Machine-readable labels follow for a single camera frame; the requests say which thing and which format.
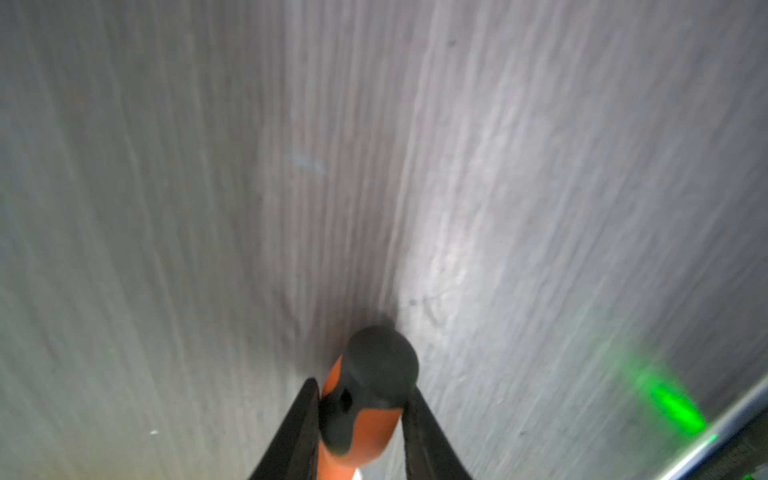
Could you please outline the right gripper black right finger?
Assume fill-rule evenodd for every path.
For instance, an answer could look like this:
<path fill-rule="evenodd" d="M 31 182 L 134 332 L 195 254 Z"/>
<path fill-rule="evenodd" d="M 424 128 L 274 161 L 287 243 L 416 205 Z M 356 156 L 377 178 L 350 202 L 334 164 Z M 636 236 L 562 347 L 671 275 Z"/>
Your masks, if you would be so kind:
<path fill-rule="evenodd" d="M 471 480 L 416 388 L 405 405 L 402 432 L 408 480 Z"/>

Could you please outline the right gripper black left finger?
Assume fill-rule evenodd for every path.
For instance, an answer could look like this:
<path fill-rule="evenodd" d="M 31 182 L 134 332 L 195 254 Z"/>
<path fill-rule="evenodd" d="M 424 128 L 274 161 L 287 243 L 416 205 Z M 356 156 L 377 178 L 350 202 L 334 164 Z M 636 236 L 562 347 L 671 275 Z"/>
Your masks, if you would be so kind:
<path fill-rule="evenodd" d="M 315 480 L 319 445 L 318 383 L 308 378 L 249 480 Z"/>

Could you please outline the orange and black screwdriver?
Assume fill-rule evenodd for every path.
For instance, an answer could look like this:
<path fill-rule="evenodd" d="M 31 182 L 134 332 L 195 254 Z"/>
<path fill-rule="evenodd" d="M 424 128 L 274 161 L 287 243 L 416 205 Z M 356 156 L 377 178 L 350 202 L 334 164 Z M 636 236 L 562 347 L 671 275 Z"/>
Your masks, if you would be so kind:
<path fill-rule="evenodd" d="M 417 354 L 396 330 L 374 325 L 350 338 L 321 392 L 319 479 L 352 479 L 384 453 L 418 374 Z"/>

